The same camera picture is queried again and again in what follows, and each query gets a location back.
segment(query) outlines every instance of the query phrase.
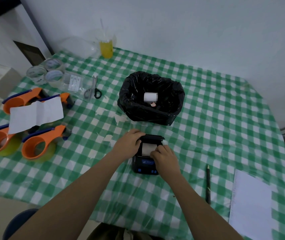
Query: orange juice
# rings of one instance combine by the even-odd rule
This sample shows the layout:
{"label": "orange juice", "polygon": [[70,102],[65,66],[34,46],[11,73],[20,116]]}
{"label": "orange juice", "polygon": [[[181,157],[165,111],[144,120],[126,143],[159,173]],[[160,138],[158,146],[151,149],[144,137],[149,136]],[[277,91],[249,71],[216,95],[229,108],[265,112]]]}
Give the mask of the orange juice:
{"label": "orange juice", "polygon": [[107,59],[111,58],[114,54],[112,40],[110,40],[109,42],[100,41],[99,44],[102,56]]}

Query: black trash bag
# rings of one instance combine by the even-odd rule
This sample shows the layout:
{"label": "black trash bag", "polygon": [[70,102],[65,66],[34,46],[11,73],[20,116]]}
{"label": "black trash bag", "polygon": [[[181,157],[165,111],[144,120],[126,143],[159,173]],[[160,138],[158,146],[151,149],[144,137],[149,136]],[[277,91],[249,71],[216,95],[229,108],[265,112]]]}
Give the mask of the black trash bag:
{"label": "black trash bag", "polygon": [[[144,102],[145,92],[157,92],[156,107]],[[147,72],[134,72],[119,91],[118,106],[133,121],[171,125],[180,113],[185,91],[180,82]]]}

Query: green and white checkered tablecloth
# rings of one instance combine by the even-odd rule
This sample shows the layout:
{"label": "green and white checkered tablecloth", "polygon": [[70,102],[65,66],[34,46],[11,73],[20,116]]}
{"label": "green and white checkered tablecloth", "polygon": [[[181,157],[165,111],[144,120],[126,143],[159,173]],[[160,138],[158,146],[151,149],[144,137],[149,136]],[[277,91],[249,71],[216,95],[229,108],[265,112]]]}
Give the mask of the green and white checkered tablecloth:
{"label": "green and white checkered tablecloth", "polygon": [[[62,120],[72,128],[55,156],[44,163],[22,158],[21,148],[0,157],[0,196],[46,204],[111,150],[111,144],[131,128],[162,135],[179,158],[184,177],[204,198],[205,167],[211,166],[212,207],[228,220],[235,169],[263,180],[272,188],[273,239],[285,239],[285,144],[262,97],[244,79],[196,69],[130,51],[115,49],[111,59],[87,59],[60,52],[69,71],[98,75],[101,99],[76,100]],[[180,81],[186,97],[171,126],[131,121],[117,107],[124,79],[146,71]],[[18,93],[36,87],[27,78]],[[42,86],[49,95],[60,93]],[[0,125],[9,115],[0,110]],[[112,135],[112,141],[104,141]],[[112,176],[92,220],[146,232],[165,239],[192,239],[181,208],[160,176],[135,174],[131,160]]]}

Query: pen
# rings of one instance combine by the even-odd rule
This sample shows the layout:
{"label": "pen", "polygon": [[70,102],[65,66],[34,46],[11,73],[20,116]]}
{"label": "pen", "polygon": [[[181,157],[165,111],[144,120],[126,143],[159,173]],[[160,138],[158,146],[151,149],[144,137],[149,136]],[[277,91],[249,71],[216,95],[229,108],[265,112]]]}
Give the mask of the pen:
{"label": "pen", "polygon": [[211,203],[210,201],[210,168],[209,165],[207,165],[207,169],[206,169],[206,202],[208,204]]}

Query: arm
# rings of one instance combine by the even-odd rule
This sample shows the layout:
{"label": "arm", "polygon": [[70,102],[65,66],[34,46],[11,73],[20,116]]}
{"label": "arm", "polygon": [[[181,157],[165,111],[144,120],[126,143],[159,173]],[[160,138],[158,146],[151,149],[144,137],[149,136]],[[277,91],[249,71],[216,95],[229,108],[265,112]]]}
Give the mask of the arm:
{"label": "arm", "polygon": [[188,184],[180,173],[178,159],[169,146],[158,146],[151,157],[160,176],[176,196],[194,239],[243,239],[204,199]]}
{"label": "arm", "polygon": [[10,240],[77,239],[118,166],[133,157],[145,135],[132,129],[111,152],[40,208]]}

